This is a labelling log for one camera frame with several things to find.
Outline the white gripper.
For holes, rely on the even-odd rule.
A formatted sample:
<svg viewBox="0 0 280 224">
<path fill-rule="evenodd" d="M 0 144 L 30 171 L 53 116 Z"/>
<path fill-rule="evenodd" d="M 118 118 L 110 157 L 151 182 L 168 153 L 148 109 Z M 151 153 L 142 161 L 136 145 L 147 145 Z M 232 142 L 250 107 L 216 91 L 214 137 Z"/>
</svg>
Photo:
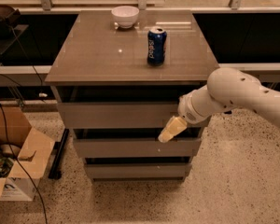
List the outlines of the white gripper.
<svg viewBox="0 0 280 224">
<path fill-rule="evenodd" d="M 180 117 L 172 116 L 158 139 L 162 143 L 167 143 L 178 134 L 187 129 L 189 124 L 197 124 L 209 117 L 206 111 L 207 97 L 205 95 L 187 94 L 179 98 L 178 114 Z"/>
</svg>

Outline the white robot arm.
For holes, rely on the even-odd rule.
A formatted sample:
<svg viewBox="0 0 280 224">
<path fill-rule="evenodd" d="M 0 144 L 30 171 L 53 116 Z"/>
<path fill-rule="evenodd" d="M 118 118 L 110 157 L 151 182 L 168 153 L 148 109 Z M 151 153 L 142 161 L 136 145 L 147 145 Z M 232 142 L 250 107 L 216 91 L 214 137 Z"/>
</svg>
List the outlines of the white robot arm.
<svg viewBox="0 0 280 224">
<path fill-rule="evenodd" d="M 243 107 L 280 128 L 280 91 L 261 85 L 260 81 L 233 68 L 218 68 L 205 86 L 179 98 L 178 116 L 172 116 L 158 139 L 166 143 L 216 113 Z"/>
</svg>

